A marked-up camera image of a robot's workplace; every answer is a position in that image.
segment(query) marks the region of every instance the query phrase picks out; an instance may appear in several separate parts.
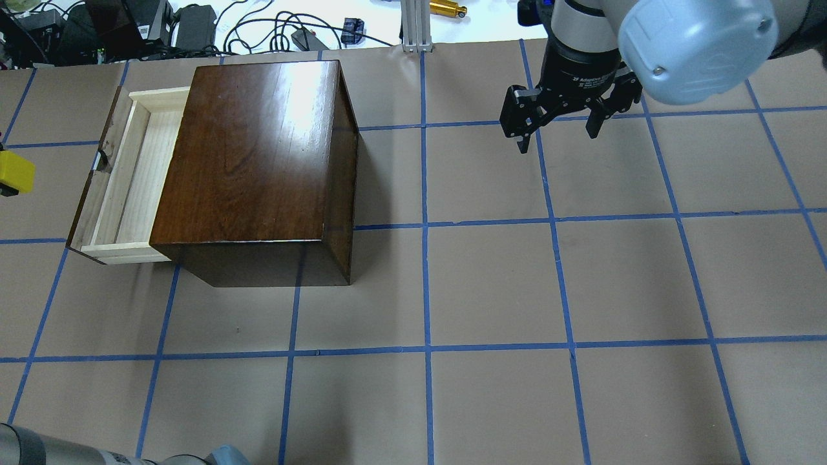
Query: yellow object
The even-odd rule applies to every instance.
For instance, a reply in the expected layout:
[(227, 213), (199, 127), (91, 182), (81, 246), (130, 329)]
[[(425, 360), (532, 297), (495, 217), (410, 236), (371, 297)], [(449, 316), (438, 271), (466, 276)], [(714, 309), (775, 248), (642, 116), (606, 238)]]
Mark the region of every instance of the yellow object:
[(451, 0), (431, 0), (431, 13), (444, 17), (465, 17), (468, 8), (460, 7), (459, 3)]
[(35, 164), (11, 151), (0, 151), (0, 185), (21, 194), (35, 186)]

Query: yellow block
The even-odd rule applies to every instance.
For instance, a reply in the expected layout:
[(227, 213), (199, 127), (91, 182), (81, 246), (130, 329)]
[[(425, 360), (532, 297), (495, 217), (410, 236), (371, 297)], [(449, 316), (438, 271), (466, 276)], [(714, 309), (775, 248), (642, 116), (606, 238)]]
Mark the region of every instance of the yellow block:
[(35, 186), (35, 164), (11, 151), (0, 151), (0, 184), (21, 194)]

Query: open drawer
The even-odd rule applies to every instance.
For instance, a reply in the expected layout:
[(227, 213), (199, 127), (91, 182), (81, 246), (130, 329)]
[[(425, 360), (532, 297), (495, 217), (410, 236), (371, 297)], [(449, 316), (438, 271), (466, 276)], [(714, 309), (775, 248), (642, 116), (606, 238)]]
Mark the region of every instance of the open drawer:
[(67, 247), (218, 287), (350, 282), (359, 131), (336, 61), (116, 94)]
[(109, 265), (169, 260), (149, 241), (188, 95), (118, 90), (69, 248)]

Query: blue tape line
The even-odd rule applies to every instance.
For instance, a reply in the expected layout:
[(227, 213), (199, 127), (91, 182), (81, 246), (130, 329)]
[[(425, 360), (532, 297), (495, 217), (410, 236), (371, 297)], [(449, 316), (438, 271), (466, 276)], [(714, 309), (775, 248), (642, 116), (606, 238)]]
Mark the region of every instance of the blue tape line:
[(360, 127), (359, 131), (389, 131), (392, 129), (413, 129), (415, 127), (422, 127), (422, 124), (395, 124), (390, 126), (365, 126)]
[(703, 346), (709, 339), (651, 339), (643, 341), (589, 341), (577, 343), (577, 348), (657, 348), (670, 346)]
[(160, 362), (164, 355), (164, 343), (166, 342), (166, 330), (170, 325), (170, 315), (172, 314), (172, 304), (175, 301), (175, 291), (178, 288), (178, 277), (181, 272), (181, 265), (175, 266), (175, 271), (172, 274), (172, 283), (170, 284), (170, 295), (166, 300), (166, 310), (164, 312), (164, 321), (160, 326), (160, 335), (158, 337), (158, 348), (153, 357), (155, 362), (152, 364), (152, 376), (150, 377), (149, 390), (146, 392), (146, 403), (144, 404), (144, 415), (141, 417), (141, 430), (138, 433), (138, 445), (135, 447), (135, 457), (140, 458), (144, 451), (144, 439), (146, 439), (146, 427), (150, 422), (150, 410), (152, 409), (152, 399), (155, 397), (155, 384), (158, 381), (158, 371), (160, 370)]
[[(807, 209), (809, 213), (827, 213), (827, 208)], [(800, 214), (799, 209), (778, 209), (778, 210), (744, 210), (742, 212), (681, 212), (681, 218), (712, 218), (712, 217), (737, 217), (737, 216), (766, 216), (766, 215), (788, 215)], [(675, 218), (674, 213), (632, 213), (620, 215), (592, 215), (572, 216), (554, 218), (557, 223), (587, 223), (599, 221), (629, 221), (639, 219), (664, 219)], [(496, 226), (502, 224), (538, 224), (548, 223), (548, 218), (515, 218), (515, 219), (474, 219), (466, 221), (436, 221), (428, 223), (429, 228), (454, 228), (462, 226)], [(421, 223), (392, 223), (392, 224), (362, 224), (355, 226), (354, 231), (375, 231), (385, 229), (417, 229), (422, 228)]]
[[(289, 351), (294, 353), (296, 350), (296, 334), (299, 331), (299, 303), (302, 294), (302, 279), (304, 278), (304, 260), (307, 257), (307, 248), (302, 247), (302, 255), (299, 258), (299, 269), (296, 271), (296, 284), (293, 289), (293, 316), (290, 319), (290, 343)], [(290, 395), (293, 392), (293, 365), (295, 363), (295, 355), (287, 357), (287, 370), (284, 375), (284, 403), (281, 411), (281, 436), (279, 440), (279, 465), (284, 465), (285, 456), (287, 454), (287, 431), (289, 427), (290, 417)]]
[(287, 350), (259, 352), (206, 352), (206, 353), (165, 353), (161, 360), (225, 360), (233, 358), (280, 358), (289, 357)]
[(354, 231), (376, 231), (384, 229), (417, 229), (421, 228), (421, 223), (396, 223), (396, 224), (362, 224), (354, 226)]
[(123, 72), (121, 73), (121, 82), (118, 85), (123, 85), (127, 81), (127, 73), (129, 72), (129, 60), (123, 64)]
[(52, 244), (66, 242), (62, 237), (41, 237), (37, 239), (0, 239), (0, 246), (12, 244)]
[(827, 110), (827, 105), (817, 105), (814, 107), (782, 107), (782, 108), (763, 108), (759, 110), (761, 113), (788, 113), (788, 112), (823, 112)]
[[(781, 113), (781, 112), (814, 112), (827, 110), (827, 106), (821, 107), (789, 107), (789, 108), (763, 108), (764, 113)], [(749, 115), (756, 114), (758, 111), (754, 109), (742, 110), (702, 110), (696, 112), (664, 112), (664, 113), (649, 113), (649, 117), (694, 117), (694, 116), (710, 116), (710, 115)], [(616, 113), (612, 119), (637, 119), (645, 118), (646, 115), (642, 113)], [(560, 116), (554, 118), (552, 122), (561, 121), (586, 121), (589, 117), (583, 116)], [(499, 121), (460, 121), (460, 122), (429, 122), (425, 123), (426, 127), (462, 127), (462, 126), (494, 126), (500, 124)], [(360, 127), (360, 131), (389, 131), (394, 129), (410, 129), (413, 127), (422, 127), (422, 124), (396, 124), (388, 126), (367, 126)]]
[(60, 355), (35, 357), (34, 363), (56, 362), (140, 362), (155, 360), (151, 354), (122, 354), (122, 355)]
[(17, 387), (17, 393), (14, 396), (14, 403), (12, 404), (12, 411), (8, 414), (9, 424), (14, 423), (14, 417), (17, 415), (17, 408), (20, 406), (20, 399), (23, 397), (23, 389), (26, 388), (26, 381), (29, 379), (29, 371), (31, 364), (34, 362), (35, 354), (37, 353), (37, 346), (41, 343), (43, 336), (43, 328), (46, 326), (46, 319), (49, 318), (49, 310), (51, 310), (52, 302), (55, 300), (55, 292), (57, 292), (57, 285), (60, 282), (60, 275), (63, 273), (63, 267), (66, 264), (66, 254), (69, 249), (64, 248), (60, 255), (60, 263), (58, 263), (57, 271), (55, 272), (55, 279), (52, 281), (51, 289), (49, 290), (49, 297), (46, 299), (46, 305), (43, 308), (43, 315), (41, 321), (37, 325), (37, 332), (35, 339), (31, 343), (31, 350), (29, 350), (29, 357), (26, 359), (26, 366), (23, 368), (23, 376), (20, 378), (20, 385)]
[(493, 352), (503, 350), (568, 349), (568, 343), (458, 344), (432, 346), (432, 352)]
[(497, 226), (502, 224), (537, 224), (548, 223), (548, 218), (519, 218), (519, 219), (475, 219), (468, 221), (438, 221), (428, 223), (429, 228), (453, 228), (457, 226)]
[(743, 110), (700, 110), (696, 112), (663, 112), (663, 113), (649, 113), (649, 117), (690, 117), (690, 116), (710, 116), (710, 115), (747, 115), (754, 114), (755, 110), (745, 108)]
[(628, 215), (594, 215), (594, 216), (572, 216), (555, 218), (558, 223), (591, 222), (591, 221), (626, 221), (630, 219), (663, 219), (675, 218), (674, 213), (641, 213)]
[(10, 149), (31, 149), (41, 147), (68, 147), (68, 146), (96, 146), (100, 141), (68, 141), (68, 142), (43, 142), (38, 144), (11, 144)]
[(433, 369), (431, 365), (431, 285), (428, 270), (428, 101), (426, 98), (425, 52), (419, 52), (419, 158), (422, 176), (422, 282), (423, 326), (425, 337), (425, 417), (428, 437), (428, 465), (434, 464), (433, 446)]
[[(519, 42), (520, 52), (523, 55), (523, 68), (529, 88), (533, 87), (531, 69), (528, 66), (528, 54), (525, 51), (525, 41)], [(554, 205), (552, 203), (551, 190), (548, 187), (548, 174), (546, 172), (546, 157), (543, 151), (543, 137), (540, 132), (536, 133), (538, 162), (540, 163), (540, 175), (543, 180), (543, 193), (546, 196), (546, 209), (552, 233), (552, 249), (554, 251), (554, 265), (557, 268), (557, 285), (560, 288), (560, 301), (563, 311), (563, 322), (566, 325), (566, 346), (569, 351), (569, 365), (571, 367), (571, 383), (574, 391), (575, 408), (577, 411), (577, 423), (580, 427), (580, 441), (583, 449), (583, 463), (591, 465), (591, 450), (589, 448), (589, 435), (586, 430), (586, 413), (583, 410), (583, 395), (580, 388), (580, 371), (577, 369), (576, 343), (574, 329), (571, 326), (571, 314), (569, 312), (568, 294), (566, 292), (566, 279), (563, 274), (562, 259), (560, 257), (560, 241), (557, 236), (557, 221), (554, 216)]]
[(17, 102), (17, 107), (14, 109), (14, 114), (12, 115), (12, 120), (8, 123), (8, 128), (6, 128), (6, 133), (2, 135), (2, 141), (0, 141), (3, 145), (6, 145), (6, 141), (8, 141), (8, 137), (12, 134), (12, 129), (14, 128), (14, 123), (17, 122), (17, 117), (20, 115), (20, 109), (23, 108), (23, 102), (26, 101), (26, 96), (29, 94), (29, 89), (31, 88), (32, 81), (35, 80), (35, 74), (37, 74), (37, 68), (31, 69), (31, 75), (29, 76), (28, 82), (26, 82), (26, 87), (23, 89), (23, 95), (20, 97), (20, 101)]
[[(827, 342), (827, 334), (792, 334), (786, 336), (742, 336), (736, 338), (715, 338), (717, 344), (760, 344), (760, 343), (808, 343)], [(577, 348), (653, 348), (671, 346), (707, 345), (707, 338), (694, 339), (643, 339), (620, 341), (583, 341)], [(201, 352), (165, 353), (161, 360), (227, 360), (242, 358), (286, 358), (286, 357), (345, 357), (354, 355), (376, 355), (393, 353), (426, 352), (495, 352), (531, 350), (568, 350), (568, 343), (499, 343), (499, 344), (448, 344), (432, 346), (388, 346), (378, 348), (342, 349), (301, 349), (258, 352)], [(26, 362), (28, 357), (0, 357), (0, 363)], [(155, 360), (152, 354), (128, 355), (69, 355), (34, 357), (32, 363), (72, 362), (141, 362)]]
[(713, 218), (713, 217), (733, 217), (733, 216), (765, 216), (765, 215), (789, 215), (801, 213), (797, 209), (779, 209), (779, 210), (747, 210), (743, 212), (697, 212), (697, 213), (681, 213), (681, 218)]
[(807, 229), (810, 230), (810, 236), (812, 237), (813, 243), (815, 244), (815, 250), (818, 251), (819, 257), (821, 258), (821, 265), (827, 271), (827, 253), (825, 253), (825, 248), (824, 246), (822, 246), (821, 240), (819, 239), (819, 235), (815, 231), (815, 225), (813, 224), (813, 220), (810, 218), (810, 214), (807, 212), (807, 207), (804, 205), (804, 199), (801, 197), (801, 192), (799, 192), (798, 187), (796, 186), (796, 182), (792, 179), (792, 173), (790, 172), (790, 169), (787, 167), (786, 161), (784, 161), (784, 155), (781, 153), (781, 149), (778, 147), (778, 143), (775, 137), (772, 135), (770, 125), (769, 123), (767, 123), (767, 117), (764, 116), (764, 111), (761, 108), (761, 104), (758, 103), (758, 97), (755, 95), (753, 86), (749, 83), (749, 79), (747, 79), (745, 82), (747, 85), (747, 91), (749, 91), (749, 97), (753, 100), (755, 109), (758, 110), (758, 118), (761, 119), (761, 125), (764, 127), (764, 131), (767, 134), (767, 139), (769, 139), (770, 145), (772, 145), (772, 151), (775, 152), (776, 158), (778, 159), (778, 164), (784, 171), (786, 182), (790, 185), (790, 190), (792, 191), (793, 196), (796, 198), (798, 208), (801, 209), (800, 213), (804, 217), (804, 222), (807, 224)]
[(716, 338), (718, 344), (760, 343), (812, 343), (827, 341), (827, 334), (797, 334), (791, 336), (747, 336), (740, 338)]
[(427, 127), (459, 127), (459, 126), (495, 126), (499, 121), (463, 121), (463, 122), (429, 122)]
[(726, 404), (726, 410), (729, 414), (729, 422), (732, 426), (733, 435), (735, 437), (735, 444), (738, 446), (739, 455), (741, 457), (741, 463), (743, 465), (748, 465), (749, 458), (747, 456), (747, 449), (743, 444), (743, 438), (741, 437), (741, 428), (739, 427), (738, 418), (735, 415), (735, 408), (733, 407), (732, 398), (729, 395), (729, 385), (726, 381), (726, 375), (724, 374), (724, 366), (721, 363), (720, 355), (718, 354), (718, 346), (715, 344), (715, 334), (712, 331), (712, 323), (710, 322), (710, 316), (707, 312), (704, 293), (700, 287), (700, 280), (698, 279), (698, 272), (695, 267), (695, 260), (692, 258), (692, 251), (689, 247), (689, 241), (686, 238), (686, 230), (684, 229), (683, 221), (681, 220), (681, 211), (677, 205), (675, 191), (672, 189), (672, 182), (669, 178), (666, 162), (663, 159), (661, 145), (657, 139), (657, 133), (655, 132), (655, 127), (652, 122), (652, 118), (649, 115), (649, 107), (646, 103), (645, 96), (641, 98), (640, 103), (643, 105), (643, 114), (646, 115), (646, 123), (649, 128), (649, 135), (652, 137), (652, 144), (655, 149), (657, 163), (660, 166), (661, 174), (663, 175), (663, 182), (666, 185), (667, 193), (669, 195), (669, 203), (672, 205), (672, 211), (675, 214), (675, 223), (677, 225), (678, 233), (681, 236), (681, 244), (683, 246), (683, 252), (686, 255), (686, 264), (689, 266), (689, 272), (692, 277), (692, 285), (695, 287), (695, 294), (698, 299), (700, 315), (701, 318), (704, 320), (706, 337), (709, 339), (710, 348), (712, 350), (712, 358), (715, 362), (715, 370), (718, 373), (718, 380), (721, 386), (721, 392), (724, 395), (724, 403)]

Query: table surface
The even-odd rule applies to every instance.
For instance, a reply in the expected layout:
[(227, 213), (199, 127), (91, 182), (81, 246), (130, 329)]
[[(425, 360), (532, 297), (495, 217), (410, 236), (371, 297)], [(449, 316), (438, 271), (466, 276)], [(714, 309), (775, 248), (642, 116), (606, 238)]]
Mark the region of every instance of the table surface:
[[(161, 460), (820, 463), (827, 79), (814, 53), (688, 108), (496, 122), (543, 41), (0, 72), (0, 412)], [(119, 84), (342, 63), (361, 129), (353, 280), (214, 289), (64, 249)]]

